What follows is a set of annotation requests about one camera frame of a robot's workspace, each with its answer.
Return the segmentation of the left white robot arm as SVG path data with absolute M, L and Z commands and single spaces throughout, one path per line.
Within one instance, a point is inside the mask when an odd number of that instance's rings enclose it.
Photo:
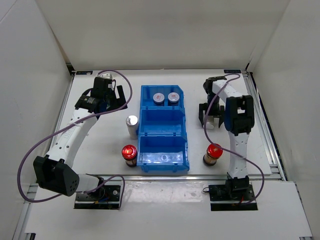
M 126 108 L 122 86 L 116 85 L 110 73 L 96 76 L 93 87 L 87 89 L 75 104 L 68 123 L 54 146 L 33 161 L 39 187 L 64 196 L 88 194 L 100 200 L 105 194 L 103 178 L 92 174 L 77 174 L 73 169 L 76 154 L 101 113 Z

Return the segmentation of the silver-lid blue-label bottle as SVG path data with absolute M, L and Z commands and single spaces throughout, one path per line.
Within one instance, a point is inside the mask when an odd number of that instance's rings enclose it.
M 216 118 L 213 116 L 208 116 L 205 126 L 207 130 L 212 131 L 217 126 Z
M 129 136 L 132 140 L 138 138 L 139 119 L 135 115 L 129 115 L 125 120 Z

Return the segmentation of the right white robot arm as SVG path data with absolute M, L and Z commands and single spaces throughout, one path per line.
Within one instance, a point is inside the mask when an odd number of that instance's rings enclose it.
M 203 88 L 207 102 L 198 106 L 198 119 L 205 126 L 205 118 L 218 119 L 224 125 L 230 140 L 230 162 L 224 193 L 230 200 L 238 199 L 249 188 L 247 170 L 247 143 L 255 125 L 254 100 L 229 85 L 226 76 L 209 77 Z

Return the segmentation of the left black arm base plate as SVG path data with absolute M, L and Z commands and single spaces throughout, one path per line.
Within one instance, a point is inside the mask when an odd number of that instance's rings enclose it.
M 122 186 L 104 185 L 92 193 L 77 193 L 74 209 L 77 210 L 117 210 L 120 206 Z

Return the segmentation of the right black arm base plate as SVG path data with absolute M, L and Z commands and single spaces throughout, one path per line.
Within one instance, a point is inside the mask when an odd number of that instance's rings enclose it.
M 231 198 L 227 193 L 224 184 L 211 184 L 202 189 L 204 194 L 209 194 L 210 210 L 212 212 L 230 212 L 230 211 L 257 211 L 258 206 L 256 201 L 249 204 L 254 198 L 254 189 L 252 184 L 249 184 L 248 190 L 245 193 Z

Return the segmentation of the white-lid spice jar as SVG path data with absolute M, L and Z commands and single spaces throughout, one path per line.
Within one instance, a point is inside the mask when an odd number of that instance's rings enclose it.
M 178 106 L 180 102 L 180 95 L 177 92 L 170 92 L 167 99 L 168 106 Z
M 163 107 L 165 102 L 165 96 L 161 92 L 157 92 L 152 97 L 153 103 L 155 106 Z

